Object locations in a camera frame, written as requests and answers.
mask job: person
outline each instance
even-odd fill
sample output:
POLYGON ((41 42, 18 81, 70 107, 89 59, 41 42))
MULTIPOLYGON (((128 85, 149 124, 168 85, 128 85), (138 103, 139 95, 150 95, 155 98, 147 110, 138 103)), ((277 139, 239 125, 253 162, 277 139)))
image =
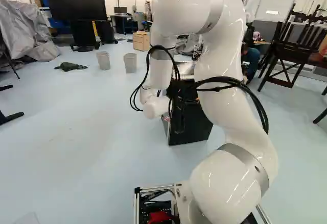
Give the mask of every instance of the person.
POLYGON ((255 72, 258 69, 259 60, 260 52, 255 48, 250 48, 246 43, 243 43, 241 49, 241 62, 250 63, 248 69, 245 71, 245 76, 248 80, 246 84, 249 84, 254 78, 255 72))

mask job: black cable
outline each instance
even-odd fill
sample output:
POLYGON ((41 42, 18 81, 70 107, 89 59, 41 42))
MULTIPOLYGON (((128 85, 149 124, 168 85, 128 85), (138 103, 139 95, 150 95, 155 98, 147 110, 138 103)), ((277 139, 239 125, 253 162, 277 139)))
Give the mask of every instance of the black cable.
MULTIPOLYGON (((173 69, 175 72, 175 77, 176 77, 176 81, 177 83, 180 82, 180 74, 179 74, 179 70, 178 67, 175 63, 175 60, 173 58, 173 56, 169 53, 168 49, 164 48, 161 45, 155 45, 153 47, 150 48, 150 50, 148 51, 147 57, 146 57, 146 63, 147 63, 147 72, 145 74, 144 79, 142 80, 142 82, 138 85, 138 87, 132 92, 132 95, 130 97, 129 103, 130 106, 136 110, 136 111, 143 111, 142 109, 139 109, 135 103, 136 100, 136 95, 138 93, 138 91, 140 90, 140 88, 143 86, 144 82, 146 81, 148 74, 149 74, 149 68, 150 68, 150 55, 155 51, 155 50, 163 50, 165 51, 172 63, 173 63, 173 69)), ((189 91, 192 91, 193 89, 195 89, 196 91, 201 91, 201 92, 208 92, 208 91, 215 91, 215 92, 219 92, 223 89, 228 89, 228 88, 232 88, 232 87, 238 87, 240 88, 242 91, 248 93, 251 97, 251 99, 253 100, 253 103, 255 105, 255 108, 258 111, 261 123, 262 123, 262 127, 265 130, 265 132, 268 134, 269 132, 269 121, 268 121, 268 116, 266 114, 266 111, 264 109, 264 107, 262 106, 262 104, 260 103, 259 99, 257 98, 257 96, 246 86, 244 85, 241 81, 232 78, 232 77, 226 77, 226 76, 220 76, 220 77, 212 77, 212 78, 208 78, 205 80, 201 80, 198 82, 195 82, 194 84, 192 84, 191 86, 187 87, 183 92, 181 92, 181 95, 178 95, 179 90, 176 90, 175 92, 173 92, 173 94, 170 97, 169 100, 169 104, 168 104, 168 114, 169 114, 169 118, 172 122, 172 108, 171 106, 175 106, 177 109, 179 109, 180 111, 178 111, 179 116, 178 118, 176 118, 176 125, 174 126, 175 132, 176 133, 182 133, 185 129, 185 121, 184 121, 184 116, 183 116, 183 112, 184 112, 184 108, 186 106, 186 100, 187 98, 187 94, 189 94, 189 91), (222 86, 222 87, 214 87, 214 88, 207 88, 207 89, 198 89, 199 86, 203 85, 203 84, 207 84, 207 83, 225 83, 228 84, 226 86, 222 86)))
POLYGON ((148 77, 148 74, 149 74, 149 69, 150 69, 150 55, 157 49, 165 51, 168 54, 168 56, 170 57, 170 59, 171 59, 171 61, 173 63, 173 69, 174 69, 174 72, 175 72, 176 80, 180 81, 180 74, 179 74, 178 67, 176 65, 176 62, 175 62, 173 56, 169 53, 168 49, 163 47, 162 45, 155 45, 155 46, 151 47, 149 49, 149 51, 147 53, 147 57, 146 57, 146 64, 147 64, 146 74, 145 74, 142 82, 132 92, 131 97, 129 99, 129 104, 132 107, 132 109, 134 109, 135 111, 138 111, 138 112, 142 112, 143 110, 137 107, 137 105, 136 105, 136 96, 137 96, 137 93, 139 92, 139 90, 141 89, 141 87, 144 85, 145 81, 147 80, 147 77, 148 77))
POLYGON ((260 103, 259 99, 256 97, 256 95, 246 86, 244 85, 241 81, 232 78, 232 77, 226 77, 226 76, 221 76, 221 77, 212 77, 206 80, 201 80, 198 82, 195 82, 193 85, 189 87, 190 90, 192 89, 197 89, 199 91, 216 91, 219 92, 220 90, 230 88, 230 87, 238 87, 242 91, 248 93, 250 97, 253 100, 253 103, 255 105, 255 108, 257 109, 259 113, 259 117, 262 123, 262 127, 265 130, 265 132, 268 134, 269 132, 269 121, 268 121, 268 116, 266 114, 266 111, 262 104, 260 103), (229 84, 229 86, 223 86, 223 87, 214 87, 210 89, 197 89, 197 87, 206 84, 206 83, 226 83, 229 84))

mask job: monitor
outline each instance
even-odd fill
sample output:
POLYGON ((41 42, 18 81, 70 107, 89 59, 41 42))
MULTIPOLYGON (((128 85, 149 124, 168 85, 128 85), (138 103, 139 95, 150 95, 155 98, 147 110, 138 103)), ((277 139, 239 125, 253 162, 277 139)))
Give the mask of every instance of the monitor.
POLYGON ((106 20, 104 0, 48 0, 56 20, 106 20))
POLYGON ((127 13, 127 7, 114 7, 115 13, 127 13))

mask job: light blue floor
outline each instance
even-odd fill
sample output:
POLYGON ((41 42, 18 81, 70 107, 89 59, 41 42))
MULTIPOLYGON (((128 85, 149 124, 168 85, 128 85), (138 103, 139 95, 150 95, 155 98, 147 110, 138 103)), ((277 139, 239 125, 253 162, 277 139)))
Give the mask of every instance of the light blue floor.
MULTIPOLYGON (((187 179, 208 153, 224 143, 214 127, 207 142, 168 147, 159 119, 129 107, 145 73, 145 52, 126 41, 105 45, 111 70, 98 68, 95 51, 69 47, 49 63, 32 63, 0 76, 6 113, 25 116, 0 127, 0 223, 35 212, 40 224, 132 223, 133 189, 187 179), (136 52, 138 71, 126 74, 123 55, 136 52), (62 61, 89 69, 64 73, 62 61)), ((259 80, 251 84, 256 90, 259 80)), ((279 155, 279 176, 263 199, 273 223, 326 223, 326 83, 299 77, 293 89, 267 83, 259 98, 279 155)))

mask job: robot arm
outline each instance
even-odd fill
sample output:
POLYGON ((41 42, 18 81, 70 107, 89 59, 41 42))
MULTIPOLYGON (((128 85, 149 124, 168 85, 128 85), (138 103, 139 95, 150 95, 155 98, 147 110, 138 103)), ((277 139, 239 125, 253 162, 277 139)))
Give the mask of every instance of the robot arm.
MULTIPOLYGON (((195 67, 195 81, 227 76, 242 79, 241 43, 246 13, 241 0, 153 0, 151 45, 168 50, 177 35, 201 33, 204 48, 195 67)), ((150 57, 150 80, 141 90, 144 111, 158 116, 168 109, 164 97, 147 88, 169 86, 172 62, 155 50, 150 57)), ((200 88, 225 84, 206 83, 200 88)), ((222 127, 226 144, 204 159, 190 178, 194 199, 213 224, 239 224, 260 202, 277 174, 277 155, 268 135, 254 117, 239 88, 198 91, 208 119, 222 127)))
POLYGON ((246 22, 251 23, 255 19, 256 11, 259 8, 260 0, 244 0, 246 11, 246 22))

